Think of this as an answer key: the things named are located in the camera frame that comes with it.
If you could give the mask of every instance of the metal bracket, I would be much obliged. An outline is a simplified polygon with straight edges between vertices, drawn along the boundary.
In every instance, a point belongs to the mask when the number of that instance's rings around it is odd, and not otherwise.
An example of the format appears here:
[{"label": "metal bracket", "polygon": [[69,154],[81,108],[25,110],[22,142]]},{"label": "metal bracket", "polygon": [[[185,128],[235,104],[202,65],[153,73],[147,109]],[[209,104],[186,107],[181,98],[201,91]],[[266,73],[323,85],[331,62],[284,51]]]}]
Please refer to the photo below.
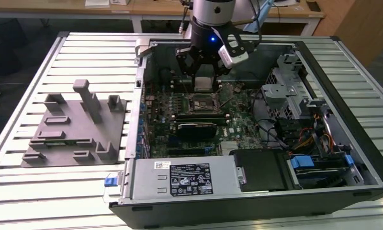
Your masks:
[{"label": "metal bracket", "polygon": [[134,52],[135,52],[137,60],[134,60],[134,64],[139,64],[139,59],[151,52],[150,48],[157,45],[158,44],[155,43],[150,44],[149,38],[139,38],[135,40]]},{"label": "metal bracket", "polygon": [[310,107],[320,107],[326,104],[326,101],[323,98],[316,98],[316,99],[303,99],[299,103],[299,108],[300,108],[300,115],[302,116],[308,116],[308,109]]}]

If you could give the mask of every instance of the white table leg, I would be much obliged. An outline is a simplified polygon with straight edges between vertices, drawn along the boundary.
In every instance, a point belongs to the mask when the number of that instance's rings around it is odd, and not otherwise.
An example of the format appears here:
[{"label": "white table leg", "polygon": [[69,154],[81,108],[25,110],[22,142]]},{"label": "white table leg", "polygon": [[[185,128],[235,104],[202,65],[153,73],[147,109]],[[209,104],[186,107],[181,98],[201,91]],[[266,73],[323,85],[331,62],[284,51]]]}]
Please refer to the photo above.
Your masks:
[{"label": "white table leg", "polygon": [[310,18],[304,28],[302,30],[300,36],[312,36],[316,26],[319,24],[320,18]]},{"label": "white table leg", "polygon": [[133,15],[130,16],[131,25],[133,25],[133,32],[141,33],[142,32],[142,16]]}]

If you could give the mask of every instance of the motherboard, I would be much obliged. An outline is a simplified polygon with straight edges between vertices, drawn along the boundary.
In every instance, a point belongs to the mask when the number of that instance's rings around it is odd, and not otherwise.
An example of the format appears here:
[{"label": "motherboard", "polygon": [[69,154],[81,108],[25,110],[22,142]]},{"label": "motherboard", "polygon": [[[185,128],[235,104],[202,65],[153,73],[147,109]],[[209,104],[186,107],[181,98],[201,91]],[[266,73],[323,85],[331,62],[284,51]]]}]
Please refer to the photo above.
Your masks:
[{"label": "motherboard", "polygon": [[251,113],[257,90],[238,82],[219,83],[215,92],[182,89],[178,93],[150,85],[146,90],[150,158],[218,156],[262,148]]}]

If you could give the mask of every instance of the colorful wires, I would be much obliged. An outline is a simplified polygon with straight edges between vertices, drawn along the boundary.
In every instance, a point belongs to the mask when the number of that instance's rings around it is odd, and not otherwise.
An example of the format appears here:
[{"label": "colorful wires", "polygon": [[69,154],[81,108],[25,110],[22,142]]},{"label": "colorful wires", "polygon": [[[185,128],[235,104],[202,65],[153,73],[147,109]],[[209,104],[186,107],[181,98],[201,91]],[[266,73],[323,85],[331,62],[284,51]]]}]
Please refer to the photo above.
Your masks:
[{"label": "colorful wires", "polygon": [[307,131],[307,130],[311,130],[311,129],[312,129],[312,128],[310,127],[310,128],[303,128],[303,129],[300,130],[298,142],[300,142],[300,140],[302,140],[303,132]]},{"label": "colorful wires", "polygon": [[334,152],[334,139],[330,134],[323,133],[323,136],[327,138],[327,145],[331,153]]},{"label": "colorful wires", "polygon": [[307,147],[307,146],[310,146],[312,143],[314,143],[314,138],[310,137],[310,138],[306,139],[302,143],[299,143],[299,145],[295,146],[292,149],[296,150],[296,149],[299,149],[299,148]]}]

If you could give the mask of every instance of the wooden desk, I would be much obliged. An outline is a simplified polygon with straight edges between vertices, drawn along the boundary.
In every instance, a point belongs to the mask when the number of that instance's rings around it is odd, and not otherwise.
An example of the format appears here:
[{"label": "wooden desk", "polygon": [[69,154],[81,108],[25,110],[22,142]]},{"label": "wooden desk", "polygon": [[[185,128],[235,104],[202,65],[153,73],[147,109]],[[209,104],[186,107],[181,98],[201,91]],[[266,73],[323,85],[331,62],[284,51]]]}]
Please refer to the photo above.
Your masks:
[{"label": "wooden desk", "polygon": [[[142,20],[181,20],[183,8],[175,0],[131,0],[127,6],[86,9],[85,0],[0,0],[0,17],[129,19],[135,33],[142,32]],[[298,5],[271,8],[266,22],[304,23],[300,35],[312,35],[324,13],[310,11],[304,0]]]},{"label": "wooden desk", "polygon": [[[177,0],[135,0],[131,14],[137,15],[133,20],[181,20],[183,8]],[[304,0],[288,7],[272,7],[266,19],[267,23],[303,23],[306,24],[300,35],[311,36],[319,20],[324,17],[323,12],[308,9]]]}]

